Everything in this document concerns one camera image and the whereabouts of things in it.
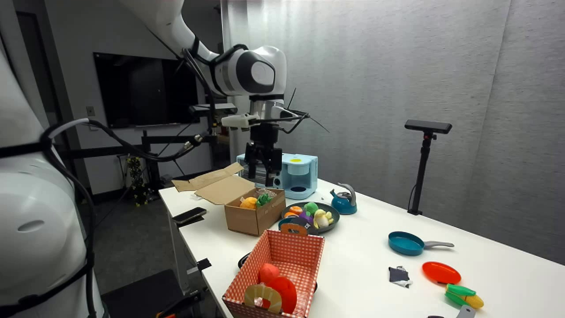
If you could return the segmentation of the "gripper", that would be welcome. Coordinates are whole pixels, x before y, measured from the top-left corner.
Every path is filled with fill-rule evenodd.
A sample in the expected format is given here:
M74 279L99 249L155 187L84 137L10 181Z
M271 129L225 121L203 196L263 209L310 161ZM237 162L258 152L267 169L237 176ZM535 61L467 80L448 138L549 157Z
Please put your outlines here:
M245 161L248 165L249 179L256 178L258 163L262 161L266 171L265 185L270 187L274 178L281 171L283 152L276 147L281 127L272 123L261 123L250 129L251 142L246 144Z

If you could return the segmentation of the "light blue toy coffee maker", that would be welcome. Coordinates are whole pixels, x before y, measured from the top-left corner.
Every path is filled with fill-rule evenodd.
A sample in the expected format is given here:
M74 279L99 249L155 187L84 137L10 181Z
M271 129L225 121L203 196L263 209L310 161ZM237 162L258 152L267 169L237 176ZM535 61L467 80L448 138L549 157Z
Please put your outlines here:
M249 177L249 167L245 161L245 155L238 155L236 162L242 165L243 170L238 175L248 181L255 183L257 187L267 189L281 189L285 197L294 200L308 198L317 189L318 181L318 157L312 155L287 154L275 151L274 159L278 170L270 169L270 173L257 159L256 173L254 178Z

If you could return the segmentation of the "open cardboard box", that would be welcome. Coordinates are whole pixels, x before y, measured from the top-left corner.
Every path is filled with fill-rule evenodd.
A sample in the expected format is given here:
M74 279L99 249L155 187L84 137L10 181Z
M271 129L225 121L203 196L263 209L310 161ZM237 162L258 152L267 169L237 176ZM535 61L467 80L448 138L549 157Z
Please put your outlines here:
M260 236L279 219L281 211L286 207L285 193L281 189L260 188L252 181L238 175L242 165L232 163L220 170L215 170L189 181L173 180L178 192L192 192L196 197L224 208L226 225L229 230ZM256 210L240 208L240 199L258 197L268 193L274 198Z

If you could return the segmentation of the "dark round plate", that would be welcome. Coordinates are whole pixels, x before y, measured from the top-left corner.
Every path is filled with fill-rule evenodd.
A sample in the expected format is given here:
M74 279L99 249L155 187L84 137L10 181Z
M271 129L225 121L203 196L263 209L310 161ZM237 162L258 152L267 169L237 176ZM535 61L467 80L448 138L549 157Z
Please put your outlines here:
M285 215L290 211L291 207L297 206L297 207L303 208L307 203L309 203L309 202L306 202L306 201L305 202L298 202L298 203L291 204L288 207L285 207L280 213L281 218L285 219ZM331 224L329 224L328 227L323 228L323 229L318 229L317 232L319 234L321 234L321 233L328 232L329 230L335 228L335 226L337 225L337 223L339 222L339 219L340 219L340 214L338 213L338 211L335 208L331 207L331 205L328 205L326 203L322 203L322 202L315 202L315 203L323 211L331 213L331 219L333 219L333 222Z

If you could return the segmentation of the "black smartphone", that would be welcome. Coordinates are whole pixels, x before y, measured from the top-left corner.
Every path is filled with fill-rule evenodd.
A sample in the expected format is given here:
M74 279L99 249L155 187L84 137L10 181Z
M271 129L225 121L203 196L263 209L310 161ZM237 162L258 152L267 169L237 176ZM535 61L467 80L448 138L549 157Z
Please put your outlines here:
M181 227L203 220L203 216L206 215L206 213L206 209L202 207L196 207L172 217L172 221L178 227Z

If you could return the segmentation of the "teal toy kettle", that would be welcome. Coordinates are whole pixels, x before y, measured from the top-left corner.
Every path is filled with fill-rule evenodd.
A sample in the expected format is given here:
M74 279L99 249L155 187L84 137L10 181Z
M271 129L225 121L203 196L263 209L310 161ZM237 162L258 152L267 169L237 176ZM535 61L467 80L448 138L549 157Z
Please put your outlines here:
M357 199L353 187L345 183L337 183L337 185L347 189L347 191L336 193L335 189L332 189L330 191L330 194L333 197L331 200L331 206L341 215L353 215L357 213Z

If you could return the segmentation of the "red checkered paper basket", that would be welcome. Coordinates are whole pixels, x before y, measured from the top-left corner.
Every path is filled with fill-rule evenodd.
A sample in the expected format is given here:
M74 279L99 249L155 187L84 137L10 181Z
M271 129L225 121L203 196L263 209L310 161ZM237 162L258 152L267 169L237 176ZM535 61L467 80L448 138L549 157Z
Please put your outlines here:
M266 230L222 296L230 314L234 318L309 318L323 247L323 237ZM268 302L261 298L256 299L255 307L244 304L245 290L259 284L258 271L265 262L277 266L280 276L295 285L298 300L292 314L267 311Z

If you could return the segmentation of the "red toy tomato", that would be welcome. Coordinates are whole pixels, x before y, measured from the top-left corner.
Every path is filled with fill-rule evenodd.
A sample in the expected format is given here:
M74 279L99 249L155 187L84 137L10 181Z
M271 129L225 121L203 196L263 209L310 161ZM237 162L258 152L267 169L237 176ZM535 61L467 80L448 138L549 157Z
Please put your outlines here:
M259 284L269 285L274 279L280 276L280 270L277 266L265 262L260 266L258 271L258 281Z

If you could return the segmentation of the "yellow toy pineapple slice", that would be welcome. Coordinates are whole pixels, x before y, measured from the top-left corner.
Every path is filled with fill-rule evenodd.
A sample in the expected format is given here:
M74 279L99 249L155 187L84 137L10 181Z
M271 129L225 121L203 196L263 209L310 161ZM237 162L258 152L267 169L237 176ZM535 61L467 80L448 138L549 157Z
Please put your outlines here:
M244 304L249 307L256 306L256 299L261 298L268 302L267 311L279 314L282 310L283 300L278 291L264 284L252 284L244 293Z

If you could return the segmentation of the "teal toy frying pan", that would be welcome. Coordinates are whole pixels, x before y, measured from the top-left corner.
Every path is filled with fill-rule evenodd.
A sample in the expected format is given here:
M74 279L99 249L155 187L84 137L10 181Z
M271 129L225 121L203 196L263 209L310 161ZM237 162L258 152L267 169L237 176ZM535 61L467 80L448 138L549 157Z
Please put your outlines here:
M418 256L426 249L433 247L455 247L452 243L439 242L434 240L424 241L418 236L404 231L393 231L388 234L389 247L402 255Z

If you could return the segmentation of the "small dark wrapper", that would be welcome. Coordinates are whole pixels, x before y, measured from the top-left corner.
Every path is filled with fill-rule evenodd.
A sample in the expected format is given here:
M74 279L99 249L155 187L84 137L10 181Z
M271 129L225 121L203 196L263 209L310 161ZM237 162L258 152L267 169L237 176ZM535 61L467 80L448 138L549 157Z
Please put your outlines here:
M389 282L403 288L410 288L413 284L408 271L403 266L389 267Z

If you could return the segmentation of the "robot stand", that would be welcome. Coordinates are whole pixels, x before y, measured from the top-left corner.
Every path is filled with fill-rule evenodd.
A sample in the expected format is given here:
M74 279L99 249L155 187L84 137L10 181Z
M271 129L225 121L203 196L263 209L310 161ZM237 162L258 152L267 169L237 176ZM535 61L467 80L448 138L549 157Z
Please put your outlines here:
M201 292L184 294L171 269L107 292L101 299L109 318L203 318Z

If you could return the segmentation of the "orange toy plate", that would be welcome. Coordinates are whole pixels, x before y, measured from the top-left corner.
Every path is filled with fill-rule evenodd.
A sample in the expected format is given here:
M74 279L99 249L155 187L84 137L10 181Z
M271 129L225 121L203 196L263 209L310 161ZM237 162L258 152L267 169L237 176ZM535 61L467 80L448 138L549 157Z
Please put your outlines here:
M462 279L457 270L442 262L424 262L422 272L426 278L439 284L458 284Z

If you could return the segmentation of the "green and yellow toy corn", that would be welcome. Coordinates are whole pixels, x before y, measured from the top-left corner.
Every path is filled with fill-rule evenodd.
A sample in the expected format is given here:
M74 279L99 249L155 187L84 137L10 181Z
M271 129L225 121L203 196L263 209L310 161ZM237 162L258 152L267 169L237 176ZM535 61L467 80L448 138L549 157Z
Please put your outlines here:
M480 309L484 306L484 301L476 291L458 284L447 284L444 295L459 306L466 305L473 309Z

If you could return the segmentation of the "black metal frame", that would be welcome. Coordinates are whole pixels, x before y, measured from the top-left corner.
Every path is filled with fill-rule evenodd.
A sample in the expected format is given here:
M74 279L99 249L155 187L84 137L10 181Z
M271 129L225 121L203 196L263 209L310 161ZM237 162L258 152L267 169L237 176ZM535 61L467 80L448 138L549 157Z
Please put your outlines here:
M119 143L119 146L65 150L58 145L55 145L55 149L59 152L59 155L63 160L72 161L77 159L106 157L111 155L133 155L147 161L148 167L154 167L155 169L157 169L158 163L175 161L187 155L203 143L216 145L216 143L218 142L218 137L216 135L209 134L207 131L198 133L196 135L183 135L182 131L174 136L143 135L141 137L140 144L130 144L126 141L121 140L115 135L110 136ZM175 153L170 155L156 155L155 153L151 152L152 144L165 144L166 146L163 148L164 151L168 146L178 144L179 149Z

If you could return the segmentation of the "wall television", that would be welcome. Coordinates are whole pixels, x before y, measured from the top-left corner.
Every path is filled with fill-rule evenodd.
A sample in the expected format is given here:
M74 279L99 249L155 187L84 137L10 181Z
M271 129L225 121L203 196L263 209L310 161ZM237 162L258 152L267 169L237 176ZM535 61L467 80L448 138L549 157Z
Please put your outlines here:
M93 53L112 129L200 122L196 77L178 60Z

